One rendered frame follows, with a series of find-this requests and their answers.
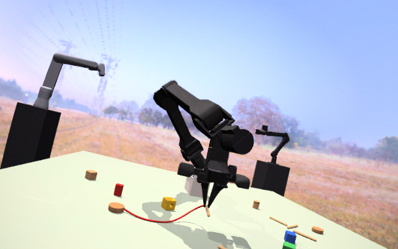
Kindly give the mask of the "blue cube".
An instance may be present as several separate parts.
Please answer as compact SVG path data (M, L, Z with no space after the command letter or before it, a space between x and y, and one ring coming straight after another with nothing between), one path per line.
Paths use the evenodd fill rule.
M285 237L284 237L285 242L289 242L292 244L295 244L296 241L296 234L292 231L285 231Z

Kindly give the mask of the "orange flat disc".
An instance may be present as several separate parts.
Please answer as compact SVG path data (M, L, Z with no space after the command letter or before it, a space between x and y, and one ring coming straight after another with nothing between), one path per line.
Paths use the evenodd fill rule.
M321 235L322 235L323 232L324 232L324 230L323 230L322 228L315 227L315 226L312 227L312 231L315 232L315 233L317 233L317 234L321 234Z

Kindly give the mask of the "small red block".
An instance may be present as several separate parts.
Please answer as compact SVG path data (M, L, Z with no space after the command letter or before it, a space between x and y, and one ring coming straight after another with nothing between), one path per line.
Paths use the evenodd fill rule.
M116 184L115 190L114 190L114 195L121 197L122 196L123 187L124 187L124 185L122 185L122 184Z

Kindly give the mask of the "small wooden cylinder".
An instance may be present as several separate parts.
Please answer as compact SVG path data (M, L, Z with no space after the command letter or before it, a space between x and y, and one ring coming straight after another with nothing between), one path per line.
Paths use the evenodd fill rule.
M254 208L254 209L259 209L259 205L260 205L260 201L253 200L253 206L252 206L252 208Z

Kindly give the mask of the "yellow square block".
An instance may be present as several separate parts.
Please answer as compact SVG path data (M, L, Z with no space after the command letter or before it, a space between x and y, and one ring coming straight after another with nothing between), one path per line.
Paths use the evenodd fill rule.
M162 207L166 211L173 211L173 210L175 210L176 202L177 201L175 199L173 199L173 198L163 197L163 199L162 199Z

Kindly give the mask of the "round wooden button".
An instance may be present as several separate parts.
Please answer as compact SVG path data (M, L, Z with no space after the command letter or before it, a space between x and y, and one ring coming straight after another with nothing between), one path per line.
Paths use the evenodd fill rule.
M121 213L124 211L124 205L120 203L111 202L108 206L108 210L113 213Z

